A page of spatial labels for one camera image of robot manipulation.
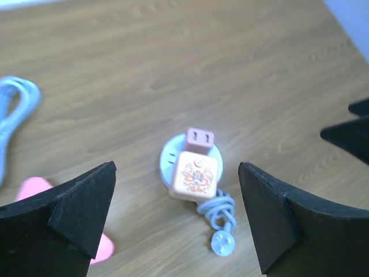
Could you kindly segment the white round power strip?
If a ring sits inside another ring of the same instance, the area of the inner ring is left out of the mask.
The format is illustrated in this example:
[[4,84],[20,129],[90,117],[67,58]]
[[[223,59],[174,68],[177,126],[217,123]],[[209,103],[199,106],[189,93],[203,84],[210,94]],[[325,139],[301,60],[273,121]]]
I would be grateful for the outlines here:
[[[175,163],[183,149],[185,138],[185,133],[178,134],[168,140],[161,150],[159,158],[159,169],[162,182],[167,189],[170,188],[172,176],[175,170]],[[220,182],[223,175],[224,164],[222,155],[216,145],[214,145],[209,151],[208,156],[216,158],[219,162],[217,182]]]

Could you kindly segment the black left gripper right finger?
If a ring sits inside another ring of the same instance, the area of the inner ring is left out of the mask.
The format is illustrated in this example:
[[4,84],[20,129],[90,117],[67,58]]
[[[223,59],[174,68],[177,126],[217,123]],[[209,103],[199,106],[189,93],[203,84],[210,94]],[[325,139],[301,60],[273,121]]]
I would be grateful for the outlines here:
[[259,267],[266,276],[367,276],[368,211],[239,165]]

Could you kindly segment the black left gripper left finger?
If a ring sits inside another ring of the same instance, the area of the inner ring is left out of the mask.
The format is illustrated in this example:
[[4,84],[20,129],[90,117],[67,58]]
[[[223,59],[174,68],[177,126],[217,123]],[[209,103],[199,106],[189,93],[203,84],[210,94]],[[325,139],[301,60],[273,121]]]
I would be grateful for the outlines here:
[[116,165],[1,207],[1,276],[86,276],[97,254]]

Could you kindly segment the small pink plug adapter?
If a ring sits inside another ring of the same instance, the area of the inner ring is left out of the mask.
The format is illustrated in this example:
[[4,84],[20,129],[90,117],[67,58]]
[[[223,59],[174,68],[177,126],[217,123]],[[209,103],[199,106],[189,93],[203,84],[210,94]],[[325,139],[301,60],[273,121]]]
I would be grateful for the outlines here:
[[213,132],[197,128],[188,128],[184,141],[184,151],[208,155],[213,146]]

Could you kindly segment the pink triangular power strip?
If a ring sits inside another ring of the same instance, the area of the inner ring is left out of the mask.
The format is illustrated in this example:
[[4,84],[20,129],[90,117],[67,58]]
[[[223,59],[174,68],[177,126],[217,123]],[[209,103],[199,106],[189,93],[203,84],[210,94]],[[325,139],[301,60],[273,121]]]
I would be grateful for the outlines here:
[[[28,178],[21,184],[15,201],[21,201],[51,188],[53,188],[53,186],[42,177]],[[114,250],[114,243],[103,233],[101,235],[96,258],[91,259],[90,264],[97,264],[106,261],[114,254]]]

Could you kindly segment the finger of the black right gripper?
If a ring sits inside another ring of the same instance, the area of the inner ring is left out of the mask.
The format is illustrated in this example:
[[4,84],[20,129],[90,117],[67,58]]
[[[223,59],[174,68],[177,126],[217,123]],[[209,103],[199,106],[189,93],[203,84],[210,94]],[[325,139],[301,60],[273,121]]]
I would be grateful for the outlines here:
[[363,99],[348,106],[350,113],[357,116],[368,116],[369,115],[369,98]]
[[320,137],[368,164],[368,116],[323,128]]

